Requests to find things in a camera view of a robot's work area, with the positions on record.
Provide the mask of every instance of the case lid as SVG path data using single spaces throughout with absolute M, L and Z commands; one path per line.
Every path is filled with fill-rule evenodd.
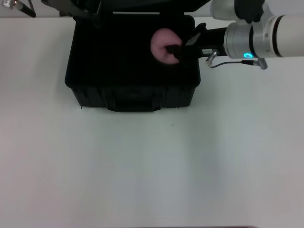
M 194 12 L 210 0 L 103 0 L 112 12 Z
M 61 15 L 99 21 L 107 12 L 194 12 L 210 0 L 41 0 Z

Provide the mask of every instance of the white table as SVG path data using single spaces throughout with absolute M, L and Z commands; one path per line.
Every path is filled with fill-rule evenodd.
M 0 19 L 0 227 L 303 227 L 303 58 L 202 60 L 189 108 L 81 110 L 74 24 Z

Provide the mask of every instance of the blue led light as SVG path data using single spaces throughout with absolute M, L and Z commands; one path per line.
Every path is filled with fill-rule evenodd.
M 245 53 L 244 57 L 245 58 L 253 58 L 253 55 L 251 53 Z

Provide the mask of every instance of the white robotic arm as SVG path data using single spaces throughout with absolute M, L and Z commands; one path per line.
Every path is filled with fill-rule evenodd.
M 277 17 L 263 0 L 252 2 L 255 9 L 247 11 L 236 6 L 237 0 L 213 0 L 213 18 L 236 21 L 225 33 L 226 54 L 230 58 L 304 56 L 304 15 Z M 245 18 L 238 10 L 247 13 Z

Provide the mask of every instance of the pink donut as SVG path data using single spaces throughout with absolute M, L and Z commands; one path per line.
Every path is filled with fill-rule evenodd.
M 168 45 L 182 45 L 182 40 L 171 29 L 161 28 L 157 30 L 151 39 L 151 52 L 153 56 L 165 64 L 179 63 L 179 60 L 173 54 L 167 52 L 166 46 Z

